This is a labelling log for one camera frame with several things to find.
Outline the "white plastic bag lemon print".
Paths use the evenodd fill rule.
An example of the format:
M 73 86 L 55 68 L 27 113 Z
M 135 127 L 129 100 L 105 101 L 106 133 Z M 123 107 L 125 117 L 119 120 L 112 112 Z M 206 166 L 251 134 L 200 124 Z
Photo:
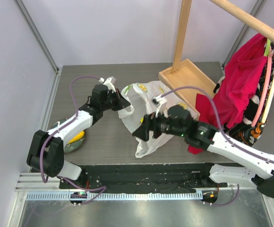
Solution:
M 145 114 L 156 111 L 156 106 L 152 103 L 152 98 L 163 95 L 170 90 L 169 87 L 158 80 L 148 83 L 133 83 L 122 89 L 121 95 L 129 101 L 131 105 L 118 111 L 118 114 L 130 133 L 133 133 L 141 125 L 140 120 Z M 142 158 L 152 154 L 172 137 L 172 135 L 162 134 L 159 138 L 149 139 L 147 142 L 137 138 L 138 146 L 135 157 Z

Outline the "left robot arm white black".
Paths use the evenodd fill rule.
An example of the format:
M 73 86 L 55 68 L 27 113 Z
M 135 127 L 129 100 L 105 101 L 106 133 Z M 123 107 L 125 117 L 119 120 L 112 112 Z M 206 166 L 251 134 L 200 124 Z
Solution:
M 38 130 L 32 139 L 27 164 L 48 177 L 62 177 L 70 180 L 77 189 L 83 188 L 87 176 L 78 165 L 64 160 L 64 148 L 80 132 L 97 123 L 106 110 L 119 111 L 130 106 L 118 89 L 96 85 L 89 101 L 78 109 L 78 113 L 60 126 L 49 130 Z

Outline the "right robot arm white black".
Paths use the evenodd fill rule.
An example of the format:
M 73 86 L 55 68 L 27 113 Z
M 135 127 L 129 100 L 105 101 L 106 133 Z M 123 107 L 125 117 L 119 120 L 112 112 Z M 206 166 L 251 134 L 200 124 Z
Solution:
M 148 141 L 162 134 L 179 136 L 191 147 L 219 154 L 238 163 L 239 167 L 212 164 L 199 175 L 200 183 L 209 187 L 214 183 L 233 183 L 255 187 L 265 196 L 274 198 L 274 155 L 249 147 L 223 135 L 216 127 L 197 121 L 180 105 L 172 106 L 168 115 L 146 114 L 141 125 L 132 133 Z

